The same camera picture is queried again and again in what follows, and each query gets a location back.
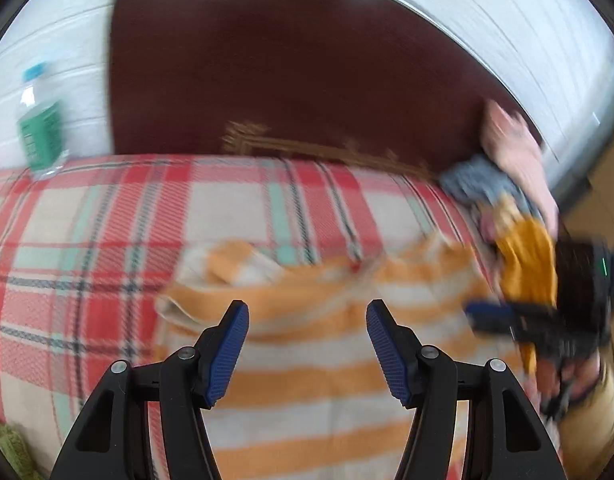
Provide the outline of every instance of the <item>blue bottle cap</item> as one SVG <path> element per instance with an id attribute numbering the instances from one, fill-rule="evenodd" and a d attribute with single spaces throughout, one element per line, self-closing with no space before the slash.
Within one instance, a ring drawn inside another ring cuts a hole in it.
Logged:
<path id="1" fill-rule="evenodd" d="M 44 74 L 44 70 L 46 69 L 45 63 L 38 63 L 37 65 L 33 65 L 23 72 L 23 82 L 28 83 L 32 79 L 36 79 Z"/>

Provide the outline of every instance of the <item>green bottle label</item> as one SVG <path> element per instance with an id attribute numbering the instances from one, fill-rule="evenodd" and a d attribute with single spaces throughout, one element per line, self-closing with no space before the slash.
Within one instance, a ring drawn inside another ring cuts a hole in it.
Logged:
<path id="1" fill-rule="evenodd" d="M 32 171 L 46 170 L 62 153 L 58 103 L 20 121 L 24 153 Z"/>

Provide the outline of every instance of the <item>gray cloth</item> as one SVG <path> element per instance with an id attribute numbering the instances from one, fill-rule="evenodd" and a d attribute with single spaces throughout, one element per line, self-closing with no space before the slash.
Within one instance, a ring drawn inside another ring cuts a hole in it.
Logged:
<path id="1" fill-rule="evenodd" d="M 442 190 L 463 205 L 485 202 L 494 205 L 503 192 L 509 193 L 522 214 L 542 221 L 539 209 L 522 189 L 485 155 L 474 155 L 445 171 L 438 179 Z"/>

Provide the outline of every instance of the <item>bed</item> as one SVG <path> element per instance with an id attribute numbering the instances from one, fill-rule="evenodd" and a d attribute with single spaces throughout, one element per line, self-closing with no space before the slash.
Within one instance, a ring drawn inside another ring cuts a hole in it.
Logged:
<path id="1" fill-rule="evenodd" d="M 538 132 L 410 9 L 116 0 L 109 51 L 116 155 L 45 182 L 0 172 L 0 420 L 43 470 L 109 364 L 152 358 L 154 300 L 189 246 L 237 237 L 310 264 L 350 237 L 370 255 L 437 228 L 490 277 L 490 251 L 433 177 L 480 150 L 487 98 Z"/>

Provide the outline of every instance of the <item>silver screw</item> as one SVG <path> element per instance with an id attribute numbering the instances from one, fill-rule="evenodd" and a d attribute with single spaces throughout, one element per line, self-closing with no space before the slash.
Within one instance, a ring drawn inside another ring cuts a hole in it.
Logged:
<path id="1" fill-rule="evenodd" d="M 506 370 L 506 364 L 504 364 L 504 361 L 501 361 L 500 359 L 491 359 L 489 366 L 491 366 L 491 369 L 496 372 L 504 372 Z"/>
<path id="2" fill-rule="evenodd" d="M 420 353 L 423 357 L 426 357 L 427 359 L 436 359 L 440 355 L 438 349 L 435 346 L 431 345 L 423 346 L 420 349 Z"/>
<path id="3" fill-rule="evenodd" d="M 116 361 L 111 365 L 111 372 L 113 374 L 121 374 L 127 369 L 127 363 L 125 361 Z"/>
<path id="4" fill-rule="evenodd" d="M 191 359 L 196 355 L 196 349 L 193 346 L 183 346 L 178 350 L 178 357 L 180 359 Z"/>

